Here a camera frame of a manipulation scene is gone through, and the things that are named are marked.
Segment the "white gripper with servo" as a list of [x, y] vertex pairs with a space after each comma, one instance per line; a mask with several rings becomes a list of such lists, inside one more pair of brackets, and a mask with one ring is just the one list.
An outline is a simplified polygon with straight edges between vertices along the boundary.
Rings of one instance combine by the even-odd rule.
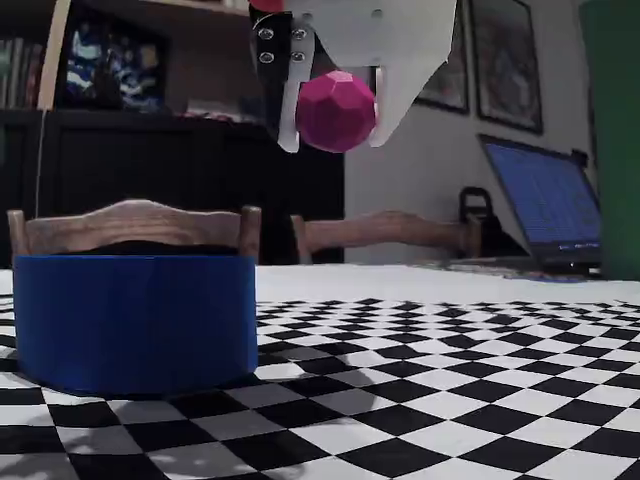
[[335, 64], [375, 71], [376, 126], [368, 142], [377, 148], [447, 62], [456, 15], [450, 0], [286, 1], [284, 9], [249, 14], [263, 124], [288, 153], [300, 146], [297, 103], [311, 77], [316, 36]]

